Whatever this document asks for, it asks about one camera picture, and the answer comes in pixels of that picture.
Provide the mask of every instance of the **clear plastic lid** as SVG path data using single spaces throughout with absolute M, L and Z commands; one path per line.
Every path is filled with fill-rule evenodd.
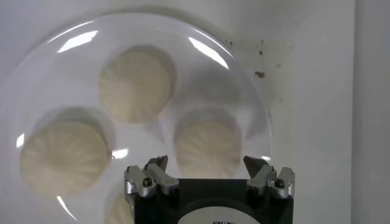
M 156 58 L 169 74 L 169 99 L 146 122 L 115 118 L 99 95 L 102 71 L 132 50 Z M 176 178 L 248 178 L 244 156 L 271 160 L 270 117 L 252 77 L 218 40 L 172 18 L 112 14 L 65 29 L 30 52 L 0 93 L 3 189 L 30 195 L 20 200 L 26 206 L 36 198 L 20 175 L 24 142 L 59 121 L 87 124 L 107 143 L 111 161 L 69 201 L 91 212 L 102 209 L 97 204 L 122 183 L 127 166 L 153 157 L 168 155 L 166 172 Z M 92 197 L 96 192 L 101 197 Z

